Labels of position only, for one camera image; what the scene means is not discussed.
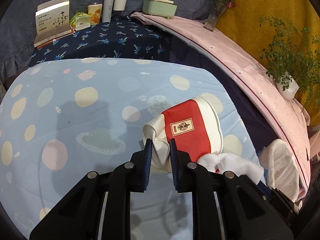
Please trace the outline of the white towel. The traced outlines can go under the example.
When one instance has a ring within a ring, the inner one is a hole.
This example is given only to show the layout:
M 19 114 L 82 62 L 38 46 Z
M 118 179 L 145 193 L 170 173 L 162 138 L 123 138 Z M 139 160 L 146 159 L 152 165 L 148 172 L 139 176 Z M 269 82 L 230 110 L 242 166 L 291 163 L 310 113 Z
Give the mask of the white towel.
M 205 154 L 198 159 L 197 163 L 208 171 L 218 174 L 232 171 L 237 176 L 246 175 L 255 184 L 258 184 L 264 175 L 262 166 L 233 153 Z

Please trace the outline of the red and white paper cup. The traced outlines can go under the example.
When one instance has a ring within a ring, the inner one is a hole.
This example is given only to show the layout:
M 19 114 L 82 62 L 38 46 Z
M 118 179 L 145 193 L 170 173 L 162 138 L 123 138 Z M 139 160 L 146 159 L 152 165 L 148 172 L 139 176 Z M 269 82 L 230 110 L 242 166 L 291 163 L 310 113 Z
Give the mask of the red and white paper cup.
M 191 161 L 197 162 L 205 154 L 220 154 L 223 134 L 217 112 L 202 95 L 172 106 L 147 122 L 142 128 L 143 141 L 152 140 L 151 165 L 170 171 L 171 139 L 177 149 L 187 152 Z

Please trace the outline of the trash bin with white bag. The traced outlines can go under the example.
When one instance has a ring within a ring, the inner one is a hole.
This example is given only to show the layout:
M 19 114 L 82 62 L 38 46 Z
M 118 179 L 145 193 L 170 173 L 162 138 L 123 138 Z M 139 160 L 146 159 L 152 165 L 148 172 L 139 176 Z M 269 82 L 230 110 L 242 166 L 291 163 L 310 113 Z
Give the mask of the trash bin with white bag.
M 272 141 L 259 155 L 259 163 L 266 171 L 267 186 L 296 202 L 300 194 L 299 171 L 288 143 L 281 139 Z

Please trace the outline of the pink cloth covered bench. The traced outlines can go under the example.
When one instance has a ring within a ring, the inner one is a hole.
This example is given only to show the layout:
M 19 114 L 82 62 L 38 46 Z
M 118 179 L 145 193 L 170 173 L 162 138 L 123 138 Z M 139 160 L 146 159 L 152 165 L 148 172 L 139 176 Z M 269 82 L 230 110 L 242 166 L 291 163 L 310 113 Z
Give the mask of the pink cloth covered bench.
M 132 17 L 175 35 L 224 71 L 249 97 L 277 136 L 290 146 L 306 192 L 310 186 L 310 142 L 307 111 L 295 99 L 285 100 L 266 69 L 219 30 L 209 31 L 203 23 L 174 16 L 163 18 L 134 12 Z

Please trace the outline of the light blue planet tablecloth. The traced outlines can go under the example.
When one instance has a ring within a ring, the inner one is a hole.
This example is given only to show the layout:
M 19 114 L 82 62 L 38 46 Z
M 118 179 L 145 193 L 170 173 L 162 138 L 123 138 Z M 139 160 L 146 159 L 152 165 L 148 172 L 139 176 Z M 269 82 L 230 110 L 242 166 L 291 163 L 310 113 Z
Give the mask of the light blue planet tablecloth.
M 142 127 L 200 95 L 214 106 L 223 151 L 258 161 L 249 133 L 210 72 L 150 60 L 50 61 L 23 72 L 1 103 L 1 204 L 24 237 L 89 171 L 142 148 Z

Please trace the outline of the green plant in white pot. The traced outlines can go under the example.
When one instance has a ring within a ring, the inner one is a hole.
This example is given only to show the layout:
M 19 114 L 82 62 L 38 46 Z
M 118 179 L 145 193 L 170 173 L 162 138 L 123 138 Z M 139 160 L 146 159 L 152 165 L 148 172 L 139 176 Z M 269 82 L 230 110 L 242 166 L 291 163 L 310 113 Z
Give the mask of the green plant in white pot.
M 259 58 L 267 62 L 266 75 L 281 91 L 296 81 L 305 95 L 302 105 L 319 107 L 319 36 L 308 27 L 299 30 L 291 21 L 271 16 L 259 18 L 259 26 L 264 24 L 274 29 L 271 43 L 259 51 Z

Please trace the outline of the navy patterned cloth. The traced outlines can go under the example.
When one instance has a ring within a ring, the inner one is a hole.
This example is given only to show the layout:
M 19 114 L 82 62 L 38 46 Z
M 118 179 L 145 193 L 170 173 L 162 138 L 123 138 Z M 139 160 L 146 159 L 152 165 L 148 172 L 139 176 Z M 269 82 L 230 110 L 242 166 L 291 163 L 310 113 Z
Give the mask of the navy patterned cloth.
M 87 57 L 168 61 L 172 35 L 137 19 L 101 23 L 58 38 L 33 51 L 29 67 Z

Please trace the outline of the small green packet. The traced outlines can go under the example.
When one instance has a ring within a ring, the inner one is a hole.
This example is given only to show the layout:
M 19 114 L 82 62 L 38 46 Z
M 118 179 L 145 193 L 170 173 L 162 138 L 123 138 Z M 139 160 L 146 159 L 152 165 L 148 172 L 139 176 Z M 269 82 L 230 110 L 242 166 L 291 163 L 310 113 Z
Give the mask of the small green packet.
M 70 24 L 76 31 L 86 29 L 91 26 L 91 17 L 84 12 L 77 12 L 71 19 Z

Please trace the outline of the white product box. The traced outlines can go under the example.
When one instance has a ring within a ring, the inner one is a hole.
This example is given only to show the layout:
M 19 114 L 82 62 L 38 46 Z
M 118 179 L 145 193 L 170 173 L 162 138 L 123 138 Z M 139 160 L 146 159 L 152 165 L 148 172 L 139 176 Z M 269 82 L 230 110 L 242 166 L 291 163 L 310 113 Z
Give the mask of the white product box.
M 69 8 L 69 0 L 51 0 L 37 6 L 35 48 L 73 32 L 70 25 Z

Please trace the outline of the glass vase with pink flowers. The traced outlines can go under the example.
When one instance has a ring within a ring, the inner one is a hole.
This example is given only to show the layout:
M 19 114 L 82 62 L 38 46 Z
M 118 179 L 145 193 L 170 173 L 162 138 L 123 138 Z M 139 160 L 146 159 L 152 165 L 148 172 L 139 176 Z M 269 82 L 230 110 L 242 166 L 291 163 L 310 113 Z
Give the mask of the glass vase with pink flowers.
M 212 2 L 213 5 L 210 9 L 209 16 L 203 26 L 209 31 L 214 31 L 218 19 L 226 9 L 236 6 L 235 0 L 212 0 Z

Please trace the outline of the tall white bottle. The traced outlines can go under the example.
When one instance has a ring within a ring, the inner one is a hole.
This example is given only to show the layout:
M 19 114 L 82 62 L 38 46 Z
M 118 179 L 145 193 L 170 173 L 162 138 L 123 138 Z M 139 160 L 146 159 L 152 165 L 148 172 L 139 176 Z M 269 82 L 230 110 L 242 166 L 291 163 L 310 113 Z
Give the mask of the tall white bottle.
M 103 13 L 101 18 L 103 23 L 111 21 L 113 2 L 114 0 L 104 0 L 103 2 Z

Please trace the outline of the mint green tissue box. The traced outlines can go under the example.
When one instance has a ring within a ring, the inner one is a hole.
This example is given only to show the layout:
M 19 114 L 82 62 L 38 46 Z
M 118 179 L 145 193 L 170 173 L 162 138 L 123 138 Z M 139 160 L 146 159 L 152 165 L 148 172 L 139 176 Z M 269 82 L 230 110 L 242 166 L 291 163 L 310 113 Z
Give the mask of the mint green tissue box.
M 173 18 L 177 5 L 171 0 L 144 0 L 142 12 L 152 16 Z

